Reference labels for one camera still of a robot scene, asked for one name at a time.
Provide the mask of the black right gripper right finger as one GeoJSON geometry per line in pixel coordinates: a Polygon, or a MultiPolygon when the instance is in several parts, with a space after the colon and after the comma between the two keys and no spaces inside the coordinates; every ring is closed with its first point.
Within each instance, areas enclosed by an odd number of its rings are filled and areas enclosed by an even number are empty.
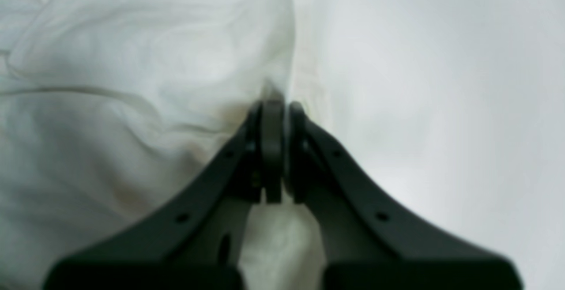
{"type": "Polygon", "coordinates": [[[288,108],[287,187],[319,224],[324,290],[521,290],[511,261],[397,202],[302,106],[288,108]]]}

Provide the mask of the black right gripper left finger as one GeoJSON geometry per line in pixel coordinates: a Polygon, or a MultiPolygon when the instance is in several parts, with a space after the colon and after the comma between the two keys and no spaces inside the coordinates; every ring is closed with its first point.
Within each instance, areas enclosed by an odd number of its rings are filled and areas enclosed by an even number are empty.
{"type": "Polygon", "coordinates": [[[45,290],[242,290],[255,203],[281,202],[284,103],[252,105],[236,134],[171,201],[57,263],[45,290]]]}

